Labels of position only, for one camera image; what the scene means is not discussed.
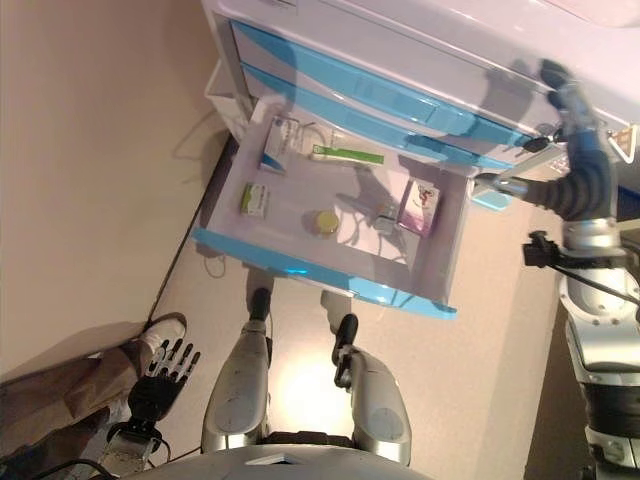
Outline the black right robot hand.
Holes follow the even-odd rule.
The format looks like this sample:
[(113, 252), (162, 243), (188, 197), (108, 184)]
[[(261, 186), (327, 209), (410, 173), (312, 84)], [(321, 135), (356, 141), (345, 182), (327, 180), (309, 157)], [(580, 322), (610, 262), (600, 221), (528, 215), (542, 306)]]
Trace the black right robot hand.
[(569, 172), (548, 181), (481, 173), (475, 182), (551, 210), (567, 222), (613, 217), (618, 184), (598, 116), (580, 82), (564, 66), (544, 59), (539, 74), (550, 88), (547, 100), (561, 118)]

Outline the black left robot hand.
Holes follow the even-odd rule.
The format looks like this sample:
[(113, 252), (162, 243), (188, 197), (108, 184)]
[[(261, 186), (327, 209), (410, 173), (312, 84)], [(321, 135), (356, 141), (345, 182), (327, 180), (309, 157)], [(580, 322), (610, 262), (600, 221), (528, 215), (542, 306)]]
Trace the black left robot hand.
[(129, 394), (131, 417), (127, 424), (140, 433), (154, 430), (171, 410), (200, 356), (192, 343), (163, 340)]

